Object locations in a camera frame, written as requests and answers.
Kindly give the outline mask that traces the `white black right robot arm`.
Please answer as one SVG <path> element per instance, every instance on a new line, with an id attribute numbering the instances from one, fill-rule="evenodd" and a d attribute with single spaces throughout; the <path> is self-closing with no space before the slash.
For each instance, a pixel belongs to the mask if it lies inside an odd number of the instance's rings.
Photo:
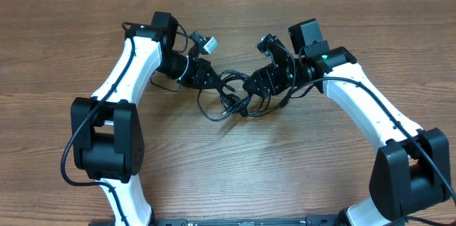
<path id="1" fill-rule="evenodd" d="M 416 212 L 455 198 L 445 134 L 426 130 L 401 113 L 369 81 L 344 47 L 331 48 L 315 19 L 289 28 L 293 48 L 274 36 L 257 44 L 271 63 L 244 83 L 262 98 L 282 94 L 281 105 L 318 89 L 337 103 L 364 134 L 375 155 L 368 197 L 318 225 L 404 225 Z"/>

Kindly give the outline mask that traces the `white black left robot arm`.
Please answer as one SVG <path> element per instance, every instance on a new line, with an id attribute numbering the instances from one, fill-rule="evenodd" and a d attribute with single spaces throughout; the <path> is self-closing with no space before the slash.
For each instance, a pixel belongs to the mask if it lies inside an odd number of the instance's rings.
<path id="1" fill-rule="evenodd" d="M 139 172 L 145 142 L 138 103 L 154 72 L 180 87 L 222 89 L 226 85 L 203 59 L 216 49 L 215 37 L 187 34 L 172 14 L 156 11 L 150 24 L 124 22 L 123 52 L 103 85 L 91 97 L 71 105 L 72 136 L 61 158 L 73 154 L 75 166 L 86 172 L 87 186 L 99 186 L 113 209 L 113 225 L 152 225 L 153 209 L 146 201 Z"/>

